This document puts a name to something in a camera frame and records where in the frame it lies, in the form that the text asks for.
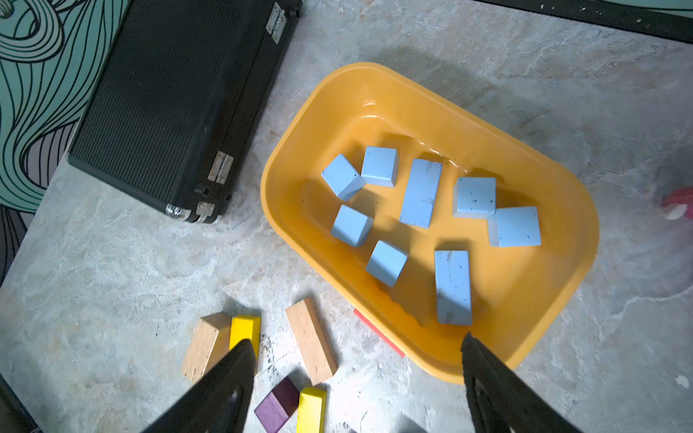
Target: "blue cube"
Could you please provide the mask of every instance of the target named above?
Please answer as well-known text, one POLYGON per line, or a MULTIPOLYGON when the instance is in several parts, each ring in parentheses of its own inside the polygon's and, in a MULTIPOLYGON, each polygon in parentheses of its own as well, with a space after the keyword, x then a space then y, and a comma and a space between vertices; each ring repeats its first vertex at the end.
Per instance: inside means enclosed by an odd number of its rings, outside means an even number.
POLYGON ((366 148, 361 177, 368 185, 394 187, 399 167, 399 154, 396 149, 366 148))
POLYGON ((431 215, 438 193, 440 174, 443 164, 423 159, 412 162, 407 190, 404 192, 404 203, 399 215, 399 222, 427 229, 431 224, 431 215))
POLYGON ((366 184, 343 154, 339 154, 322 171, 322 178, 337 197, 344 201, 352 198, 366 184))
POLYGON ((493 247, 541 245, 536 207, 496 209, 495 214, 489 218, 489 242, 493 247))
POLYGON ((368 260, 366 271, 378 280, 394 287, 409 254, 389 242, 379 240, 373 249, 371 260, 368 260))
POLYGON ((472 295, 467 251, 435 252, 435 288, 438 322, 471 326, 472 295))
POLYGON ((453 216, 487 220, 495 213, 495 177, 460 177, 453 190, 453 216))
POLYGON ((332 226, 332 236, 352 247, 360 247, 371 227, 373 218, 343 204, 332 226))

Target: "gray stone surface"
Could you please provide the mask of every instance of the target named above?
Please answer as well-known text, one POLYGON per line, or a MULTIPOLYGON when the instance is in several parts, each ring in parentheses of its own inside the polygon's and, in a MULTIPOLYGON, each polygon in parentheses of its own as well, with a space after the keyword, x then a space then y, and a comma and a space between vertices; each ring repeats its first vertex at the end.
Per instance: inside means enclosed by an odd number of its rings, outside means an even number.
MULTIPOLYGON (((589 432, 693 429, 693 46, 474 1, 306 0, 234 195, 212 226, 167 220, 63 163, 0 290, 0 373, 50 432, 131 432, 188 389, 198 317, 262 312, 254 407, 305 383, 280 312, 313 294, 340 368, 326 432, 469 432, 464 387, 397 357, 271 229, 263 166, 317 83, 371 60, 567 166, 602 238, 595 266, 517 368, 589 432)), ((284 431, 293 431, 295 417, 284 431)), ((260 432, 250 415, 246 431, 260 432)))

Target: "teal wall mural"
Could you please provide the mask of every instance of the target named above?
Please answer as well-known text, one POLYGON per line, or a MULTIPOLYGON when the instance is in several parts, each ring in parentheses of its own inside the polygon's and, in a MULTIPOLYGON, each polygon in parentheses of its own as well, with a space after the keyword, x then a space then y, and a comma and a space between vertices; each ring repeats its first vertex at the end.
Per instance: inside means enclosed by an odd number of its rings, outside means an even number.
POLYGON ((4 279, 89 99, 125 0, 0 0, 4 279))

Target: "pink toy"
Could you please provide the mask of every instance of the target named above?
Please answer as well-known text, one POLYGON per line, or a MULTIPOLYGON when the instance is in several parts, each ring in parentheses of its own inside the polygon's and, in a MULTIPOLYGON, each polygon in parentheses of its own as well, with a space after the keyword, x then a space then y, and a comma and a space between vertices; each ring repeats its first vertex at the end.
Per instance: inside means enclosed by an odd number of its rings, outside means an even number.
POLYGON ((693 220, 693 187, 681 188, 674 191, 662 203, 664 218, 677 220, 685 216, 693 220))

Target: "purple wooden block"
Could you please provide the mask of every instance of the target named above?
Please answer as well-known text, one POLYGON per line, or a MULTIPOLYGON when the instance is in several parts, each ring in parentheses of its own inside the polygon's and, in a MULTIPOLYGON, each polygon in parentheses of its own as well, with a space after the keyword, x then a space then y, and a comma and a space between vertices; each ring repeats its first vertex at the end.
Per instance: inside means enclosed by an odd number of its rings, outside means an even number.
POLYGON ((284 378, 265 400, 262 400, 255 409, 255 415, 267 433, 277 433, 298 407, 299 390, 289 378, 284 378))

